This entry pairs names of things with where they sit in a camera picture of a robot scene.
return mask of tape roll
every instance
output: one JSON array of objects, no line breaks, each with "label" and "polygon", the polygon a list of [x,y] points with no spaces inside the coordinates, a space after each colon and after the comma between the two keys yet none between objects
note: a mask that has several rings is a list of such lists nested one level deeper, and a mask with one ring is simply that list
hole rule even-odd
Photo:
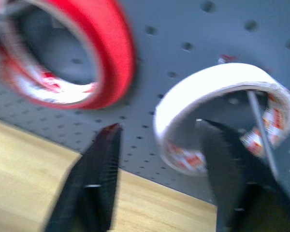
[{"label": "tape roll", "polygon": [[131,35],[113,0],[27,0],[53,15],[79,39],[98,63],[98,82],[77,85],[42,67],[25,49],[11,20],[0,22],[0,39],[9,65],[7,83],[17,92],[44,106],[99,109],[118,101],[134,72]]},{"label": "tape roll", "polygon": [[[153,124],[162,159],[184,174],[206,174],[206,160],[200,150],[178,145],[175,135],[179,131],[185,133],[180,126],[185,124],[187,115],[197,111],[201,105],[240,90],[268,93],[263,120],[270,142],[277,147],[290,134],[290,92],[260,68],[229,63],[207,68],[182,80],[166,93],[156,107]],[[256,127],[244,134],[241,140],[252,154],[263,155]]]}]

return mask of wooden workbench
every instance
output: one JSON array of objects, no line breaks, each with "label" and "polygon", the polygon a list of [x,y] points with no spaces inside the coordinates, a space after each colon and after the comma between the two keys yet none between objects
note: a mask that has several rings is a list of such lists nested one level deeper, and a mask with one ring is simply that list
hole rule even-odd
[{"label": "wooden workbench", "polygon": [[[0,123],[0,232],[43,231],[65,174],[78,158]],[[213,205],[125,171],[119,184],[115,232],[215,231]]]}]

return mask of gray pegboard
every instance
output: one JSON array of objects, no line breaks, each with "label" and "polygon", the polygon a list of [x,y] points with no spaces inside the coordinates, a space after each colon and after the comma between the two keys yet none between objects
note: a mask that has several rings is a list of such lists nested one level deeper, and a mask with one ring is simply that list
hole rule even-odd
[{"label": "gray pegboard", "polygon": [[[79,151],[99,128],[121,122],[125,128],[123,169],[211,202],[206,177],[183,176],[159,158],[152,131],[155,106],[180,80],[216,65],[221,54],[236,56],[239,62],[270,71],[273,78],[290,90],[290,0],[120,0],[120,3],[138,53],[136,77],[122,101],[104,110],[59,111],[30,104],[0,85],[0,119]],[[71,56],[56,51],[62,44],[60,36],[45,41],[48,44],[39,47],[37,43],[35,48],[54,72],[60,73],[58,62],[66,65],[67,60],[71,69],[75,67],[75,73],[90,70],[77,41],[69,41],[70,49],[76,51]],[[75,58],[82,62],[73,62]],[[56,60],[56,67],[52,67],[51,59]],[[232,104],[230,99],[237,99],[238,104]],[[242,93],[225,96],[212,104],[213,108],[209,105],[194,112],[192,120],[202,115],[240,129],[249,129],[254,122]],[[230,114],[234,111],[246,116],[244,124]],[[275,157],[280,178],[290,193],[290,137],[275,151]]]}]

